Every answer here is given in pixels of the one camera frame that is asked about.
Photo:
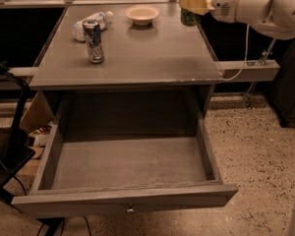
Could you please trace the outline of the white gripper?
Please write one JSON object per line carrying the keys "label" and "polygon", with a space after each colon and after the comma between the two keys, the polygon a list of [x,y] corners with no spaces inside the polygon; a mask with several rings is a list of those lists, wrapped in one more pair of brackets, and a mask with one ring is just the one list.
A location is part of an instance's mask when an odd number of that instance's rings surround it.
{"label": "white gripper", "polygon": [[220,22],[235,23],[235,14],[239,0],[179,0],[182,9],[205,15],[211,12]]}

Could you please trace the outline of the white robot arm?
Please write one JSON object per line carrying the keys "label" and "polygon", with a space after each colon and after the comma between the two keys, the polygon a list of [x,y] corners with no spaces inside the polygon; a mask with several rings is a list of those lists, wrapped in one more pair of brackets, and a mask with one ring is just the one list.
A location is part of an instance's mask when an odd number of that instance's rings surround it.
{"label": "white robot arm", "polygon": [[[219,58],[258,57],[269,36],[290,38],[285,51],[285,77],[279,87],[289,97],[295,90],[295,0],[214,0],[230,3],[232,12],[201,20],[206,38]],[[217,159],[226,180],[240,190],[225,208],[180,214],[181,232],[189,236],[295,236],[295,124],[282,129],[274,112],[251,116],[244,109],[217,110],[209,116]]]}

